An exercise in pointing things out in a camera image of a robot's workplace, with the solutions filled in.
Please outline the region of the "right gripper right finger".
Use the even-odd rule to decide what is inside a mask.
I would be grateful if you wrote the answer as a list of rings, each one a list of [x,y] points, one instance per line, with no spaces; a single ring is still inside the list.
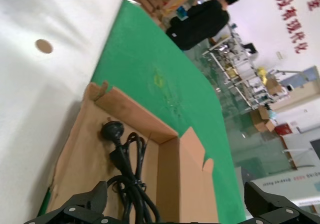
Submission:
[[[244,202],[252,215],[245,224],[320,224],[320,217],[306,212],[286,197],[264,192],[256,184],[244,185]]]

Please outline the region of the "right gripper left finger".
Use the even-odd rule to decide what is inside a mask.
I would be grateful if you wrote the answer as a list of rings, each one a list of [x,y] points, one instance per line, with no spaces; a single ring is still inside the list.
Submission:
[[[107,187],[106,181],[100,181],[91,191],[75,194],[60,208],[27,223],[119,223],[118,219],[103,215],[108,198]]]

